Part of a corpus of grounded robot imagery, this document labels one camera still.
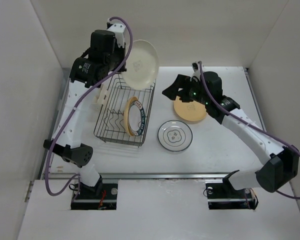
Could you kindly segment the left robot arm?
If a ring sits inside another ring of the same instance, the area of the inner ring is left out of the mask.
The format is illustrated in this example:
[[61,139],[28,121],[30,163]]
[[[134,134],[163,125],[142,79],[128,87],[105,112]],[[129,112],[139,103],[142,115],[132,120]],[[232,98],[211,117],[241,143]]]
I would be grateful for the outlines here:
[[78,173],[78,188],[90,198],[102,192],[102,177],[92,161],[93,147],[82,142],[82,131],[93,98],[101,84],[115,74],[125,72],[131,53],[133,35],[129,25],[120,17],[111,17],[107,29],[98,29],[90,36],[89,48],[72,64],[65,105],[58,127],[51,139],[44,141],[48,150],[45,167],[45,186],[49,195],[58,196],[49,186],[50,160],[57,155],[74,164]]

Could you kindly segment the yellow bear plate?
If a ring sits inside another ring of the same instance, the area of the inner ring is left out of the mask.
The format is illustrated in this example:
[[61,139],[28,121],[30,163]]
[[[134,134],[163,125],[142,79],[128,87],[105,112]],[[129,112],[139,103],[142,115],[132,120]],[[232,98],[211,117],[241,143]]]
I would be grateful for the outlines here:
[[203,104],[196,101],[182,102],[179,97],[173,101],[173,108],[175,113],[188,122],[200,122],[206,116],[206,108]]

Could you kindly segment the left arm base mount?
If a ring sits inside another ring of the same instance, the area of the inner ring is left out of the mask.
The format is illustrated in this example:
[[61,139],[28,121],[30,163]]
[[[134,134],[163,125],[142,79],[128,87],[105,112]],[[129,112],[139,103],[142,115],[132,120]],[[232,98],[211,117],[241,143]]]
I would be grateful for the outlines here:
[[71,210],[116,210],[118,197],[118,181],[104,179],[97,188],[83,183],[71,183]]

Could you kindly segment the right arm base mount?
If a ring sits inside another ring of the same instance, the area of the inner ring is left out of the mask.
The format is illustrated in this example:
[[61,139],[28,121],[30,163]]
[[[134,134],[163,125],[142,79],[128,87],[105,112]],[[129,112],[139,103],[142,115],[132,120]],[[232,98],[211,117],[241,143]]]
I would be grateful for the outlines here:
[[259,205],[251,189],[235,190],[223,182],[207,182],[203,193],[210,210],[255,210]]

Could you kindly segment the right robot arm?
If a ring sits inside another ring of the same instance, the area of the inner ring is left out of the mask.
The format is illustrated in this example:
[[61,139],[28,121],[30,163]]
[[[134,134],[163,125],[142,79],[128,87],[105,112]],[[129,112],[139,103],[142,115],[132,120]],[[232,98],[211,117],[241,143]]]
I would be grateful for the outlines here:
[[256,155],[262,167],[257,170],[235,170],[222,179],[222,193],[233,197],[240,190],[262,188],[277,192],[298,173],[299,156],[285,143],[262,132],[245,114],[240,105],[223,94],[222,79],[214,71],[204,71],[197,62],[193,75],[178,74],[162,94],[174,101],[197,102],[207,114],[233,132]]

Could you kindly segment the cream white plate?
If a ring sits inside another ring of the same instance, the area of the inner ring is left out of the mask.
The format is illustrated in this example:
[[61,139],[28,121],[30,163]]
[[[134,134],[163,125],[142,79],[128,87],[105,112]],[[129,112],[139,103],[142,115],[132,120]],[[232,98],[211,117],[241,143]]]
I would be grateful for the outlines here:
[[155,47],[143,39],[134,40],[132,50],[125,63],[126,71],[121,75],[125,83],[134,90],[149,88],[159,73],[159,57]]

